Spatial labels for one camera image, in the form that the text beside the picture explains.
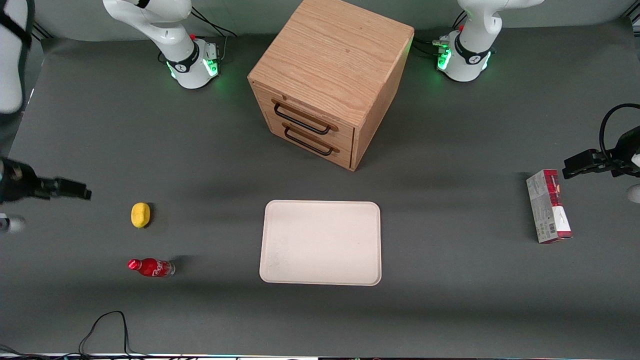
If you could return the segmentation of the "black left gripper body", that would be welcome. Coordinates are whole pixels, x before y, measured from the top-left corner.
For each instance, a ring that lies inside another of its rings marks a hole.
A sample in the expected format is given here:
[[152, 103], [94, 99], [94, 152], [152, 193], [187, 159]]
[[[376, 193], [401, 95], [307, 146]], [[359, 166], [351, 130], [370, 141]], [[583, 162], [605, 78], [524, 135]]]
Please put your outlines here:
[[617, 178], [624, 174], [639, 178], [639, 149], [640, 149], [640, 128], [625, 132], [618, 139], [613, 148], [613, 161], [617, 166], [624, 170], [613, 170], [613, 177]]

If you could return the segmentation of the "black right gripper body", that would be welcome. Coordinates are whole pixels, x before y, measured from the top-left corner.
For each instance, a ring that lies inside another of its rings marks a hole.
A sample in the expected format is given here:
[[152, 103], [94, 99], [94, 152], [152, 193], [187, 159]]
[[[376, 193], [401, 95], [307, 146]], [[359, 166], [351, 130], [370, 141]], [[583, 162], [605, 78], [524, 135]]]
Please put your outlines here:
[[0, 202], [34, 198], [40, 181], [34, 169], [23, 162], [1, 157]]

